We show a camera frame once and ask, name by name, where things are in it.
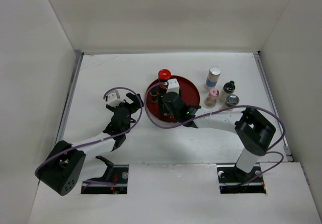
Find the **small black-cap spice bottle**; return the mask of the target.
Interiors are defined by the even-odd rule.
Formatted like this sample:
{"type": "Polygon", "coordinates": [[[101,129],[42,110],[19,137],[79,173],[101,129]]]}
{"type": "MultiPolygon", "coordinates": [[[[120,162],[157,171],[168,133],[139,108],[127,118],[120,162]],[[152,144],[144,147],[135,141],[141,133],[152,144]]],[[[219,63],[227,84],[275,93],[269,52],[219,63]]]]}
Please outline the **small black-cap spice bottle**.
{"type": "Polygon", "coordinates": [[[151,95],[151,101],[153,103],[156,103],[158,98],[158,91],[151,91],[150,95],[151,95]]]}

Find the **red-lid chili sauce jar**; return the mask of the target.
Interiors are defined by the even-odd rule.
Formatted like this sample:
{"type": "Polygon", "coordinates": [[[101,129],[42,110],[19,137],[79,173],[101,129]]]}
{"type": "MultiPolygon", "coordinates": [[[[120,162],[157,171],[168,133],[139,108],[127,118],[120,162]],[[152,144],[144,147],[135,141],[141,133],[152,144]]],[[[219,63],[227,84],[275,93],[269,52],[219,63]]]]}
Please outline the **red-lid chili sauce jar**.
{"type": "Polygon", "coordinates": [[[160,83],[164,83],[163,85],[159,85],[159,89],[161,91],[166,91],[167,90],[167,85],[166,85],[166,82],[168,80],[170,80],[172,77],[172,74],[170,72],[170,70],[168,69],[161,69],[159,72],[158,72],[158,81],[160,83]]]}

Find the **pink-lid spice jar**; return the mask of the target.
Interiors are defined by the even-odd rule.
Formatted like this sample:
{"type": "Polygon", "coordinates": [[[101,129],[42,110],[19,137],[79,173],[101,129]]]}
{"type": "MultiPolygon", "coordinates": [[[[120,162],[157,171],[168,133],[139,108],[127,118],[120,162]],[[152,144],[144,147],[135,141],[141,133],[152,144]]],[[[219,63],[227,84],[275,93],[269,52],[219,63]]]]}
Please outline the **pink-lid spice jar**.
{"type": "Polygon", "coordinates": [[[213,108],[216,105],[218,100],[219,90],[217,88],[210,89],[206,99],[204,100],[204,104],[208,108],[213,108]]]}

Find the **tall silver-lid blue-label jar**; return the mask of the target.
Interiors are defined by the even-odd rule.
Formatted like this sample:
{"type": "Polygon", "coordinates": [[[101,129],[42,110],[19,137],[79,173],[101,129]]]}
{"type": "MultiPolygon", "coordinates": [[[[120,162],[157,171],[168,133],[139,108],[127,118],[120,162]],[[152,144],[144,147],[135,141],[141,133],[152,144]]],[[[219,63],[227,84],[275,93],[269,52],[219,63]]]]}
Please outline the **tall silver-lid blue-label jar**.
{"type": "Polygon", "coordinates": [[[217,66],[212,66],[209,69],[209,73],[205,82],[205,88],[207,89],[215,88],[220,75],[221,75],[221,69],[217,66]]]}

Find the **clear-dome-lid spice jar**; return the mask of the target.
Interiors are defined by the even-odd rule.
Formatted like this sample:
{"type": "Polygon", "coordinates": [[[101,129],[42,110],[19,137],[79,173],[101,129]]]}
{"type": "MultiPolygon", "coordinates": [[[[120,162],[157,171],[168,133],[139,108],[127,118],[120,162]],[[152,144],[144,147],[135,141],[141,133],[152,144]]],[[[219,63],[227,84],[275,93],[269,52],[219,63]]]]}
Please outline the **clear-dome-lid spice jar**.
{"type": "Polygon", "coordinates": [[[221,110],[232,110],[232,107],[237,106],[239,104],[239,97],[235,94],[231,94],[227,96],[225,102],[221,106],[221,110]]]}

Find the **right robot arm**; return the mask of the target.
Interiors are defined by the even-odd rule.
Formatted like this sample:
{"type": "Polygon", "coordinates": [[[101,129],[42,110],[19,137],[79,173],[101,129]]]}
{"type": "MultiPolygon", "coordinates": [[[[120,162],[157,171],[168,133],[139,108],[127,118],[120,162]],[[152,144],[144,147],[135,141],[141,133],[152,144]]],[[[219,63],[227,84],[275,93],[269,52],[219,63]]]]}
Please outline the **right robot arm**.
{"type": "Polygon", "coordinates": [[[266,154],[276,132],[275,126],[253,107],[245,107],[241,118],[234,122],[237,112],[225,109],[211,113],[200,106],[189,106],[175,92],[165,94],[162,103],[174,119],[185,127],[216,129],[236,134],[244,149],[235,164],[233,175],[241,182],[252,175],[254,165],[266,154]]]}

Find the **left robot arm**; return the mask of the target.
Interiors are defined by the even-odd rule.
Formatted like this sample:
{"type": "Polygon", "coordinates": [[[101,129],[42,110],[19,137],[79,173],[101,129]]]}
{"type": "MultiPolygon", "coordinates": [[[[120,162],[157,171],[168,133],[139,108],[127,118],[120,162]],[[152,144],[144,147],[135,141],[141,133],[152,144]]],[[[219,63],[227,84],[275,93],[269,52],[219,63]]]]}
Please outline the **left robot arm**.
{"type": "Polygon", "coordinates": [[[117,150],[126,140],[126,134],[138,123],[131,115],[138,110],[140,114],[143,113],[144,103],[140,94],[130,92],[126,97],[132,103],[122,101],[117,106],[106,105],[113,116],[103,132],[96,137],[76,146],[64,140],[56,143],[47,159],[35,171],[38,180],[64,196],[75,186],[88,151],[101,145],[107,146],[111,152],[117,150]]]}

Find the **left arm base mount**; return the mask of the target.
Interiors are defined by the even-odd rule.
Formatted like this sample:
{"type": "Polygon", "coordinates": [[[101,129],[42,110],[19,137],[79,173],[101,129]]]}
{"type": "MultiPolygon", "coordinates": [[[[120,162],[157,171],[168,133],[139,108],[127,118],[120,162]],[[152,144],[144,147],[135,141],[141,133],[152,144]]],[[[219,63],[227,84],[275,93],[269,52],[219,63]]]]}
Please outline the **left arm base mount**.
{"type": "Polygon", "coordinates": [[[115,165],[103,156],[96,156],[103,162],[106,169],[102,176],[83,181],[81,194],[127,194],[129,165],[115,165]]]}

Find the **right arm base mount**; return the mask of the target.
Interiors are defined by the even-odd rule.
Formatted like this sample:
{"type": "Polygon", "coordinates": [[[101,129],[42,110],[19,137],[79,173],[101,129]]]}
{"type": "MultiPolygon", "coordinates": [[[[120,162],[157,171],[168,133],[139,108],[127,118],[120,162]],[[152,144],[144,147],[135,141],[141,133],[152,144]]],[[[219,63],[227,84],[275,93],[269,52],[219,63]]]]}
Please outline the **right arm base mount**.
{"type": "Polygon", "coordinates": [[[266,194],[262,176],[255,178],[260,173],[259,165],[254,166],[249,173],[231,165],[218,166],[219,191],[221,194],[266,194]]]}

